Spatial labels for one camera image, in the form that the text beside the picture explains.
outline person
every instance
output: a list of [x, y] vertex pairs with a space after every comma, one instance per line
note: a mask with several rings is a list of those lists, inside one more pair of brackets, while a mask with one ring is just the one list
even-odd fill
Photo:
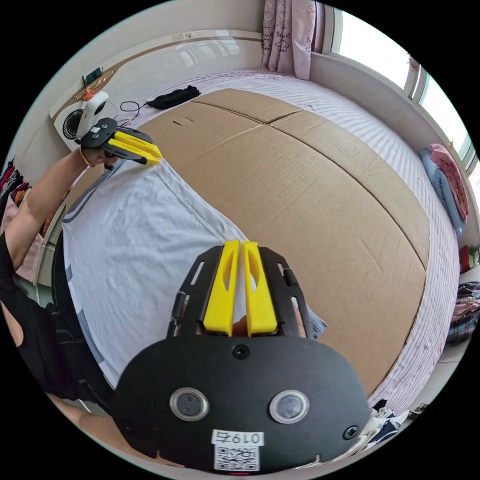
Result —
[[[64, 318], [56, 306], [41, 307], [15, 283], [15, 271], [49, 214], [88, 167], [111, 166], [101, 149], [77, 149], [53, 165], [31, 189], [16, 216], [0, 235], [0, 304], [12, 339], [34, 379], [58, 409], [77, 427], [121, 452], [152, 462], [181, 466], [161, 457], [147, 457], [130, 447], [111, 416], [96, 415], [66, 403], [98, 404], [107, 414], [114, 390], [85, 341], [78, 319]], [[300, 313], [299, 332], [305, 337]], [[234, 324], [235, 336], [247, 335], [243, 317]]]

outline hand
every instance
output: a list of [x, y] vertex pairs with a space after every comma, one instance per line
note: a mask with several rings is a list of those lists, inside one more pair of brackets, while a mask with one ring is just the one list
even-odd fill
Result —
[[[293, 306], [293, 310], [295, 311], [295, 318], [296, 318], [296, 324], [298, 326], [298, 335], [305, 339], [307, 338], [307, 334], [305, 332], [305, 327], [304, 327], [304, 322], [302, 320], [302, 315], [300, 314], [300, 310], [297, 306]], [[178, 335], [180, 333], [180, 329], [182, 328], [182, 325], [177, 329], [177, 332], [175, 335]], [[202, 332], [200, 328], [197, 329], [197, 335], [201, 335]], [[235, 322], [233, 324], [233, 331], [232, 331], [232, 336], [233, 337], [248, 337], [248, 328], [247, 328], [247, 316], [244, 315], [239, 321]]]
[[107, 157], [107, 154], [102, 148], [83, 148], [82, 153], [84, 157], [93, 165], [113, 165], [117, 161], [117, 157]]

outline white t-shirt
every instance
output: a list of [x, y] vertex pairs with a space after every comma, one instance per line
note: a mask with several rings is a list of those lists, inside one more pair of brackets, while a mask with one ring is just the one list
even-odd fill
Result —
[[[247, 238], [164, 160], [118, 161], [74, 203], [63, 220], [66, 277], [88, 346], [114, 388], [135, 355], [166, 337], [197, 256], [229, 240]], [[246, 313], [241, 264], [238, 275], [234, 322]], [[309, 313], [321, 333], [326, 325]]]

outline window frame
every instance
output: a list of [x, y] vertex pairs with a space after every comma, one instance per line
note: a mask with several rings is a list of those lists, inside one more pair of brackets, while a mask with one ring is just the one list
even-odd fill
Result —
[[467, 174], [467, 176], [469, 176], [479, 162], [479, 158], [475, 151], [472, 140], [467, 135], [467, 138], [463, 142], [463, 145], [457, 151], [451, 146], [451, 141], [447, 137], [445, 132], [440, 128], [438, 123], [427, 112], [427, 110], [423, 108], [421, 104], [427, 93], [430, 74], [422, 67], [421, 64], [419, 64], [413, 57], [410, 56], [410, 69], [408, 71], [405, 85], [402, 88], [393, 81], [391, 81], [389, 78], [383, 76], [381, 73], [373, 70], [372, 68], [356, 60], [353, 60], [352, 58], [340, 55], [339, 51], [343, 29], [342, 10], [326, 4], [324, 4], [324, 7], [325, 28], [323, 35], [323, 44], [321, 51], [317, 53], [334, 57], [337, 60], [350, 64], [356, 69], [375, 77], [377, 80], [387, 84], [392, 89], [395, 89], [402, 95], [404, 95], [411, 102], [411, 105], [417, 110], [419, 110], [425, 120], [430, 123], [430, 125], [434, 128], [434, 130], [437, 132], [445, 145], [450, 146], [451, 149], [455, 151], [465, 173]]

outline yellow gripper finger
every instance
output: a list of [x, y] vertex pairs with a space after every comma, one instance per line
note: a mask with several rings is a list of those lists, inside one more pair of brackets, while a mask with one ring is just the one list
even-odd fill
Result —
[[239, 240], [227, 241], [223, 246], [203, 318], [203, 327], [208, 332], [232, 336], [239, 250]]
[[156, 159], [161, 159], [162, 154], [160, 153], [159, 148], [154, 145], [153, 143], [149, 143], [148, 141], [142, 140], [141, 138], [137, 138], [136, 136], [129, 135], [123, 131], [116, 131], [113, 135], [115, 140], [119, 142], [123, 142], [124, 144], [132, 145], [132, 147], [136, 147], [143, 152], [149, 152], [152, 157]]
[[138, 148], [137, 146], [132, 145], [131, 143], [124, 143], [123, 141], [118, 141], [118, 140], [115, 140], [114, 138], [111, 138], [108, 141], [108, 144], [111, 145], [112, 147], [117, 147], [119, 149], [125, 150], [127, 152], [131, 152], [135, 155], [138, 155], [139, 157], [144, 158], [145, 165], [147, 166], [156, 165], [160, 162], [160, 159], [153, 156], [149, 151], [145, 151], [141, 148]]
[[248, 336], [273, 334], [277, 330], [277, 318], [260, 257], [259, 244], [246, 241], [243, 243], [243, 251]]

